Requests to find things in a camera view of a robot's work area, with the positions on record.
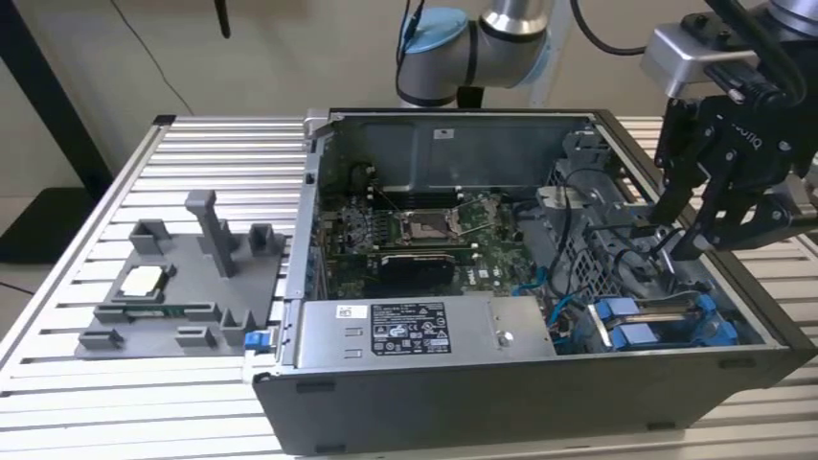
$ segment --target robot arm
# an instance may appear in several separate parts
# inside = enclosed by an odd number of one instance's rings
[[[673,98],[652,222],[675,221],[693,189],[708,183],[677,260],[752,249],[818,227],[818,200],[803,181],[818,151],[811,129],[818,126],[818,1],[773,1],[755,11],[733,0],[709,4],[715,13],[657,27],[643,61]]]
[[[513,87],[545,63],[544,0],[496,0],[477,21],[424,1],[405,20],[396,85],[405,105],[438,107],[465,86]]]
[[[818,228],[818,198],[804,185],[818,151],[818,0],[772,0],[747,11],[708,0],[709,13],[664,24],[649,46],[621,49],[593,34],[606,53],[644,54],[643,68],[668,96],[656,155],[664,193],[652,223],[671,224],[707,185],[697,219],[673,250],[752,249]],[[409,106],[442,106],[462,86],[512,87],[548,57],[541,0],[497,0],[478,21],[424,1],[405,21],[397,90]]]

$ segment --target white chip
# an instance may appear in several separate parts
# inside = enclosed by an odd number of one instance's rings
[[[145,297],[151,293],[163,277],[163,268],[154,265],[143,265],[134,268],[126,276],[126,281],[119,290],[125,295]]]

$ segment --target white sticker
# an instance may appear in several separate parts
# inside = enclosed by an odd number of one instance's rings
[[[340,305],[336,317],[340,319],[368,319],[369,305]]]
[[[454,139],[456,130],[453,127],[445,127],[444,129],[436,129],[434,136],[436,136],[436,139]]]

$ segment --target cable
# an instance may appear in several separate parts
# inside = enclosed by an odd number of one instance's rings
[[[356,211],[358,211],[358,213],[361,214],[361,217],[364,218],[364,235],[361,236],[361,238],[353,243],[353,247],[356,247],[358,244],[361,244],[362,242],[365,242],[368,240],[368,237],[370,236],[370,234],[373,233],[373,229],[370,228],[370,220],[368,219],[368,213],[365,212],[364,209],[361,209],[360,207],[354,207]]]
[[[381,196],[384,196],[384,199],[386,199],[386,202],[393,206],[393,208],[396,208],[396,211],[398,211],[401,213],[402,212],[401,208],[398,207],[396,202],[392,199],[389,199],[389,196],[386,195],[384,190],[380,189],[377,186],[373,186],[373,190],[376,190],[381,194]]]
[[[572,301],[573,298],[574,298],[574,294],[569,294],[565,297],[562,297],[561,301],[554,306],[554,312],[552,313],[552,317],[549,318],[549,322],[546,323],[546,326],[552,326],[558,321],[558,316],[561,316],[561,310],[568,305],[568,303]]]
[[[412,0],[408,0],[408,5],[405,6],[405,15],[401,18],[401,27],[398,28],[398,45],[396,46],[396,65],[401,65],[401,52],[404,48],[405,42],[405,24],[408,23],[408,16],[410,15],[410,5]]]
[[[576,290],[569,292],[566,295],[570,295],[572,297],[576,297],[584,290],[586,290],[590,287],[592,287],[592,285],[589,283],[584,283],[580,287],[577,287]]]
[[[129,29],[131,29],[131,33],[137,37],[137,40],[139,41],[139,44],[142,45],[142,48],[145,49],[146,53],[151,57],[151,60],[154,61],[154,65],[157,66],[157,70],[159,70],[159,75],[162,76],[163,81],[166,82],[167,87],[173,91],[173,93],[177,95],[177,98],[179,98],[179,101],[182,102],[182,104],[185,104],[185,106],[189,109],[189,112],[191,113],[191,115],[197,115],[194,110],[191,109],[191,106],[189,105],[189,102],[185,100],[185,98],[179,94],[179,91],[177,91],[177,88],[174,87],[174,85],[170,84],[170,81],[167,81],[166,71],[163,70],[163,66],[159,65],[159,61],[157,60],[157,57],[154,56],[154,53],[151,53],[151,49],[149,48],[149,45],[146,45],[145,40],[142,39],[142,37],[137,33],[137,30],[135,30],[134,26],[131,25],[131,22],[129,22],[129,18],[126,17],[126,13],[123,13],[123,11],[119,8],[119,5],[117,5],[117,0],[110,0],[110,2],[111,2],[111,6],[117,9],[117,12],[119,13],[119,17],[123,19],[123,22],[126,23],[126,26],[129,27]]]
[[[9,288],[9,289],[14,289],[14,290],[17,290],[19,292],[23,292],[25,294],[35,295],[34,291],[21,287],[21,286],[10,285],[9,283],[5,283],[2,281],[0,281],[0,286],[5,287],[5,288]]]
[[[656,255],[660,253],[660,251],[663,250],[663,248],[668,245],[668,243],[671,242],[671,240],[683,232],[681,228],[675,228],[671,232],[668,232],[668,235],[665,235],[665,238],[663,238],[663,240],[660,240],[660,243],[656,245],[656,247],[649,251],[649,257],[653,258],[656,257]]]
[[[414,10],[414,14],[412,15],[412,19],[408,23],[408,14],[410,12],[410,3],[412,0],[408,0],[408,6],[405,8],[405,19],[401,23],[401,35],[398,40],[398,69],[396,70],[396,92],[401,95],[401,70],[405,67],[405,60],[408,58],[408,49],[410,48],[410,42],[414,38],[414,34],[418,31],[418,23],[421,22],[421,17],[424,16],[424,7],[426,6],[426,0],[421,0],[418,4],[418,8]]]
[[[512,296],[520,297],[524,289],[537,289],[546,283],[546,278],[549,276],[549,272],[546,271],[545,266],[540,266],[537,268],[537,281],[534,283],[522,283],[520,286],[512,290]]]
[[[784,86],[781,89],[787,93],[788,105],[801,104],[807,97],[807,81],[799,65],[788,56],[781,44],[737,0],[707,0],[707,2],[719,17],[749,43],[765,64],[767,71],[773,75],[775,83]]]
[[[600,39],[600,37],[593,33],[589,23],[586,22],[586,18],[584,17],[584,13],[580,10],[580,0],[572,0],[572,11],[574,12],[574,19],[577,19],[580,30],[584,31],[584,35],[602,52],[614,56],[640,56],[645,53],[645,46],[638,48],[616,48]]]
[[[637,245],[634,244],[634,241],[632,241],[629,239],[629,237],[626,237],[622,233],[620,233],[620,231],[614,228],[609,228],[606,229],[609,232],[612,232],[612,234],[614,235],[614,237],[621,241],[622,244],[625,244],[625,246],[628,246],[628,248],[634,251],[637,254],[640,254],[644,258],[645,255],[643,254],[643,252],[640,252],[640,248],[637,247]]]
[[[562,225],[562,234],[561,234],[561,241],[558,243],[558,254],[554,258],[554,260],[552,261],[552,265],[549,265],[549,273],[552,276],[549,276],[549,289],[552,290],[552,292],[554,293],[554,295],[557,295],[560,298],[565,297],[565,294],[561,293],[557,289],[557,286],[554,284],[554,279],[556,279],[556,273],[557,273],[557,269],[558,269],[558,263],[561,262],[561,258],[562,258],[562,253],[565,252],[565,248],[568,246],[568,237],[572,231],[572,201],[568,197],[568,187],[569,187],[569,179],[574,176],[576,173],[581,173],[581,172],[594,172],[594,173],[602,173],[605,175],[609,175],[605,171],[602,171],[601,169],[596,169],[596,168],[578,168],[577,170],[572,171],[569,173],[569,175],[565,177],[565,179],[562,180],[562,184],[558,185],[558,196],[560,196],[560,187],[562,186],[562,194],[565,195],[565,222]]]
[[[540,220],[542,219],[542,214],[534,214],[532,216],[521,216],[525,212],[533,211],[540,208],[540,201],[537,198],[530,199],[528,201],[521,201],[518,204],[512,206],[512,218],[514,222],[525,222],[528,220]]]
[[[622,263],[622,258],[625,257],[625,254],[628,254],[629,252],[636,252],[636,251],[633,249],[630,249],[629,247],[626,247],[614,256],[614,263],[613,263],[614,269],[613,269],[613,271],[614,271],[614,273],[617,274],[617,276],[620,278],[622,278],[622,276],[620,274],[620,270],[621,270],[620,265]]]

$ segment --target black cable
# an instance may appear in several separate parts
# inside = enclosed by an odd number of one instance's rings
[[[608,229],[609,232],[612,232],[612,234],[614,235],[614,237],[621,241],[622,244],[625,244],[625,246],[634,251],[637,254],[643,254],[643,252],[640,251],[640,248],[637,247],[637,245],[634,244],[634,241],[622,233],[620,233],[620,230],[614,229],[614,228],[609,228]]]
[[[673,239],[680,233],[683,232],[681,228],[675,228],[671,232],[668,232],[668,235],[665,235],[665,238],[663,238],[663,240],[660,240],[660,243],[656,245],[656,247],[649,251],[649,257],[656,257],[656,255],[660,253],[660,251],[663,250],[663,248],[668,245],[668,243],[671,242],[671,239]]]
[[[788,56],[781,44],[737,0],[707,0],[707,2],[719,17],[749,43],[765,64],[765,69],[773,75],[775,83],[784,86],[781,89],[787,93],[788,105],[799,105],[807,97],[807,81],[799,65]]]
[[[405,24],[408,23],[408,16],[410,16],[410,5],[412,0],[408,0],[408,5],[405,6],[405,15],[401,18],[401,27],[398,28],[398,45],[396,45],[396,65],[401,65],[401,52],[404,49],[405,43]]]
[[[584,283],[582,285],[580,285],[580,287],[577,287],[576,290],[572,290],[568,294],[565,294],[566,296],[576,296],[577,294],[580,294],[584,290],[586,290],[588,288],[590,288],[592,285],[589,283]]]
[[[159,65],[159,61],[157,60],[157,57],[154,56],[154,53],[151,53],[151,49],[149,48],[149,45],[146,45],[145,40],[142,39],[142,37],[137,33],[137,30],[135,30],[134,26],[131,25],[131,22],[129,21],[129,18],[126,17],[126,14],[121,10],[119,5],[117,5],[117,1],[115,0],[110,0],[110,2],[111,2],[111,6],[117,9],[117,12],[119,13],[119,17],[123,19],[123,22],[126,23],[126,26],[129,27],[129,29],[131,29],[131,33],[137,37],[137,40],[139,41],[139,44],[142,45],[142,48],[145,49],[146,53],[151,57],[151,60],[154,61],[154,65],[157,66],[157,70],[159,70],[159,75],[163,77],[163,81],[166,82],[167,87],[173,91],[173,93],[177,95],[177,98],[179,98],[179,101],[182,102],[182,104],[185,104],[185,106],[189,109],[189,112],[191,113],[191,115],[197,115],[194,110],[191,109],[191,106],[189,105],[189,102],[185,100],[185,98],[179,94],[179,91],[177,91],[177,88],[174,87],[174,85],[170,84],[170,81],[167,81],[166,71],[163,70],[163,66]]]
[[[621,274],[620,274],[621,267],[620,267],[620,265],[622,264],[622,259],[625,258],[625,254],[628,254],[629,252],[634,252],[634,250],[629,249],[626,247],[614,256],[614,263],[613,263],[614,268],[613,268],[612,271],[614,271],[614,273],[617,274],[617,276],[620,278],[621,278]]]
[[[605,171],[597,168],[578,168],[577,170],[569,173],[569,175],[562,180],[562,183],[558,185],[558,196],[560,196],[561,187],[562,187],[562,193],[565,194],[565,222],[562,225],[561,241],[558,243],[558,254],[554,260],[552,261],[552,264],[549,265],[549,289],[560,298],[565,297],[565,294],[562,294],[561,291],[557,289],[557,285],[554,284],[554,279],[556,279],[556,274],[557,274],[557,269],[558,269],[558,263],[561,262],[561,258],[562,258],[562,253],[565,252],[565,247],[568,246],[568,237],[572,231],[572,214],[573,214],[572,213],[572,202],[568,197],[568,187],[570,185],[568,181],[570,180],[570,178],[574,176],[576,173],[581,173],[581,172],[594,172],[594,173],[602,173],[606,176],[609,175]]]
[[[230,15],[227,14],[227,0],[217,0],[217,17],[219,18],[219,28],[222,36],[230,38]]]
[[[558,271],[558,263],[561,262],[562,253],[565,252],[565,247],[568,246],[568,236],[572,231],[572,214],[573,214],[572,213],[572,201],[569,200],[569,197],[568,197],[568,190],[565,189],[565,187],[562,189],[565,190],[565,221],[562,224],[561,241],[558,242],[558,253],[554,257],[554,260],[552,261],[552,264],[549,265],[549,289],[552,290],[552,293],[557,295],[558,298],[561,299],[562,297],[565,297],[565,294],[558,291],[557,285],[554,284],[554,279],[556,279],[556,274]]]
[[[534,198],[528,201],[522,201],[512,206],[512,217],[516,221],[532,220],[532,218],[521,218],[521,214],[540,207],[540,201]]]
[[[572,11],[574,12],[574,19],[577,19],[580,30],[584,31],[584,35],[601,51],[614,56],[640,56],[645,53],[645,46],[638,48],[616,48],[600,39],[600,37],[592,31],[586,18],[584,17],[584,13],[580,10],[580,0],[572,0]]]
[[[418,4],[418,8],[414,10],[414,14],[412,15],[412,19],[409,20],[408,28],[405,29],[405,23],[408,23],[408,13],[410,12],[410,3],[412,0],[408,0],[408,7],[405,12],[405,19],[401,23],[401,38],[398,40],[398,69],[396,70],[396,92],[401,94],[401,71],[405,68],[405,60],[408,59],[408,49],[410,48],[410,42],[414,38],[414,34],[418,31],[418,23],[421,22],[421,17],[424,16],[424,7],[426,6],[426,0],[421,0]]]
[[[23,292],[25,294],[35,295],[34,291],[21,287],[21,286],[10,285],[9,283],[5,283],[2,281],[0,281],[0,286],[3,286],[5,288],[9,288],[9,289],[18,290],[18,291]]]

